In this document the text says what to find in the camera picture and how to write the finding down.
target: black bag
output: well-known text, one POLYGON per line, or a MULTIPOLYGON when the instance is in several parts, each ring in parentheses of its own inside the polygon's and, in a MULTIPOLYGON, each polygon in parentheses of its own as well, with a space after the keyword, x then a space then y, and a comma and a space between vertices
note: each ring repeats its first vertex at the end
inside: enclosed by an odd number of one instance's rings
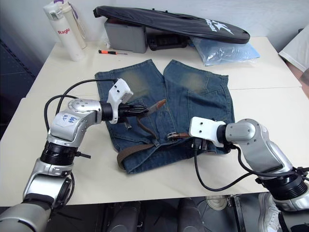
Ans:
POLYGON ((201 39, 233 44, 245 44, 250 39, 249 33, 241 28, 186 14, 113 6, 98 6, 93 13, 95 17, 117 18, 125 22, 201 39))

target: belt loop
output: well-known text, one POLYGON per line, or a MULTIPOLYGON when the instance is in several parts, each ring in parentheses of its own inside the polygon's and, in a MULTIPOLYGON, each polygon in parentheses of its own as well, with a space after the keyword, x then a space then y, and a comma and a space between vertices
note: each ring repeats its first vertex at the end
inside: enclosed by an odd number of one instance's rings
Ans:
POLYGON ((152 140, 153 144, 158 147, 160 145, 159 141, 157 139, 152 140))

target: screwdriver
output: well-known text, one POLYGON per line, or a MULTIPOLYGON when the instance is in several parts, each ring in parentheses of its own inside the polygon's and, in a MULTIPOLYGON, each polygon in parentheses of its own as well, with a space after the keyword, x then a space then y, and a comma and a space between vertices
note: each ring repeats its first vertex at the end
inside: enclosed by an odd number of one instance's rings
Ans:
POLYGON ((127 53, 114 52, 114 51, 102 51, 102 50, 99 50, 98 52, 100 54, 112 54, 112 55, 123 54, 123 55, 127 55, 127 53))

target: white cloth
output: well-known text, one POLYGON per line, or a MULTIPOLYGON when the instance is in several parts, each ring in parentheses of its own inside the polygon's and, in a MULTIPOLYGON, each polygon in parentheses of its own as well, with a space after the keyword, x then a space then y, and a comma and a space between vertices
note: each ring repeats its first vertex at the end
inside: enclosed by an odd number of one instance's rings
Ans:
POLYGON ((309 25, 292 39, 279 55, 304 72, 309 68, 309 25))

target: blue plastic bag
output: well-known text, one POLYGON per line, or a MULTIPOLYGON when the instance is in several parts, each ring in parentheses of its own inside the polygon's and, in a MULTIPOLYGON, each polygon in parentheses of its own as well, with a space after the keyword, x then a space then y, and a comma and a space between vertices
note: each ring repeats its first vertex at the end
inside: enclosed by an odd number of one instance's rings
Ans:
POLYGON ((259 58, 251 44, 223 43, 214 40, 191 38, 205 66, 242 62, 259 58))

